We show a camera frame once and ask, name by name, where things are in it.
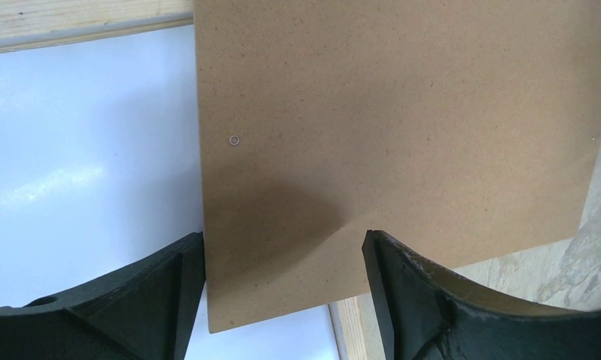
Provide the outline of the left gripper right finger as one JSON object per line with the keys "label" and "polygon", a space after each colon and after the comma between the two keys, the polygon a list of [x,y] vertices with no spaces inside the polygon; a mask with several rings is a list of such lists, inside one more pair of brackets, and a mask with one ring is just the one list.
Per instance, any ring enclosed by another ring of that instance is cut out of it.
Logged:
{"label": "left gripper right finger", "polygon": [[601,310],[498,292],[382,230],[367,231],[362,252],[388,359],[601,359]]}

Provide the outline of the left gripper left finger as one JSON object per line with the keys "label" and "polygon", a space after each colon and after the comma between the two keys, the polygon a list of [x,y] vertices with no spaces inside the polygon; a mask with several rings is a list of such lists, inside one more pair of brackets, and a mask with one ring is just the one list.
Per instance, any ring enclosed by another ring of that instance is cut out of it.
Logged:
{"label": "left gripper left finger", "polygon": [[22,307],[0,307],[0,359],[183,359],[206,281],[194,232]]}

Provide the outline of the white wooden picture frame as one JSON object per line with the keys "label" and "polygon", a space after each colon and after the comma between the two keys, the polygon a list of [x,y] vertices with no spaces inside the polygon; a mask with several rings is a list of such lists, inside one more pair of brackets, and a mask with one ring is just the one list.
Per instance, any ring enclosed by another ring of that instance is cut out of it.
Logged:
{"label": "white wooden picture frame", "polygon": [[[79,44],[192,26],[196,1],[0,1],[0,54]],[[367,329],[360,297],[324,306],[329,312],[338,359],[366,359]],[[265,319],[240,327],[285,317]],[[237,330],[232,328],[212,335]]]}

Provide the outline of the printed photo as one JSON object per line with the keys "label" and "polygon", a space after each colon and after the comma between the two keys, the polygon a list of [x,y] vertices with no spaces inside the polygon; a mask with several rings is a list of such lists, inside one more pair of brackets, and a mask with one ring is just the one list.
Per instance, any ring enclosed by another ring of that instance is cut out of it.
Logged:
{"label": "printed photo", "polygon": [[[0,307],[201,233],[194,29],[0,54]],[[326,307],[208,330],[183,359],[337,359]]]}

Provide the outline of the brown cardboard backing board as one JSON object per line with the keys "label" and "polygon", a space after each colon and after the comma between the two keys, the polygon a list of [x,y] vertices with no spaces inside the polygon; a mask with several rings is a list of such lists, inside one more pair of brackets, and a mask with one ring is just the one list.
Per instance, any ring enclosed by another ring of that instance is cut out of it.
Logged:
{"label": "brown cardboard backing board", "polygon": [[449,268],[573,237],[601,1],[196,1],[212,333],[357,296],[383,230]]}

